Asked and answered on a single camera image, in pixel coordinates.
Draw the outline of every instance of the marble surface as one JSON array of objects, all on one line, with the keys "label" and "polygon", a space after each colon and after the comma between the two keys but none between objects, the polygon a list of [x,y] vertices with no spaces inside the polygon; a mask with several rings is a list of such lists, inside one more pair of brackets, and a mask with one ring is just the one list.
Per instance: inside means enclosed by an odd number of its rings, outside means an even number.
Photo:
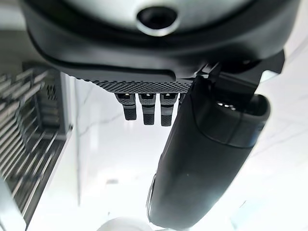
[{"label": "marble surface", "polygon": [[[192,230],[307,229],[307,12],[304,2],[283,74],[257,90],[272,105],[257,146],[228,191]],[[81,204],[91,213],[87,219],[97,227],[118,216],[146,220],[147,191],[170,132],[160,126],[159,102],[155,126],[146,127],[140,104],[137,121],[125,121],[113,94],[82,80],[75,84]]]}]

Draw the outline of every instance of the camera lens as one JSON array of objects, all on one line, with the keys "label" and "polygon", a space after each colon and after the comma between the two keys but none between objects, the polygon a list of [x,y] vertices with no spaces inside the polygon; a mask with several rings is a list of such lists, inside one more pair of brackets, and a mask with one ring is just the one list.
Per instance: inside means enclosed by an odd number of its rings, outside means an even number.
[{"label": "camera lens", "polygon": [[137,14],[137,28],[151,36],[165,36],[177,28],[178,14],[168,7],[149,7]]}]

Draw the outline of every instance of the metal shelf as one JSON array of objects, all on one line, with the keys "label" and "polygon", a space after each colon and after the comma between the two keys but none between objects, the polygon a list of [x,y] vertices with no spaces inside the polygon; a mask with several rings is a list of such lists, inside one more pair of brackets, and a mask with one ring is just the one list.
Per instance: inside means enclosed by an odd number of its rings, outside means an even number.
[{"label": "metal shelf", "polygon": [[0,76],[0,174],[27,226],[69,130],[62,88],[41,66]]}]

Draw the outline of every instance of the white marble wall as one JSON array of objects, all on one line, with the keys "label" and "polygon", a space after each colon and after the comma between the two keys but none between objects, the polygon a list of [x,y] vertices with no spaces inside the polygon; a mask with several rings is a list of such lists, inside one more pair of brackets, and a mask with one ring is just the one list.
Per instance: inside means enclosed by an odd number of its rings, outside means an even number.
[{"label": "white marble wall", "polygon": [[[230,217],[239,230],[300,231],[308,225],[305,4],[287,44],[284,73],[257,90],[272,104],[268,125],[236,180],[195,230],[233,230]],[[117,216],[146,219],[147,190],[170,132],[160,126],[159,104],[155,126],[144,126],[140,105],[137,121],[128,122],[113,94],[82,80],[76,89],[81,202],[91,214],[87,219],[97,226]],[[105,186],[114,179],[119,184]]]},{"label": "white marble wall", "polygon": [[[75,78],[67,80],[70,123],[76,124]],[[59,164],[45,187],[27,231],[83,231],[83,211],[78,206],[76,126],[66,143]]]}]

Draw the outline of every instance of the black plastic housing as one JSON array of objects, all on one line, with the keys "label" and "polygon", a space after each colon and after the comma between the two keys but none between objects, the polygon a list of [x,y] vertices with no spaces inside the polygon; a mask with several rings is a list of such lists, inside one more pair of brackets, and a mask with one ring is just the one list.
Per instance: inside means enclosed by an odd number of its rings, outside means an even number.
[{"label": "black plastic housing", "polygon": [[255,95],[239,112],[218,105],[201,77],[186,95],[159,161],[149,220],[182,230],[197,223],[229,187],[250,154],[270,104]]},{"label": "black plastic housing", "polygon": [[37,50],[61,71],[90,81],[152,82],[193,77],[205,63],[277,54],[299,2],[257,0],[213,26],[157,38],[104,25],[62,0],[20,0]]}]

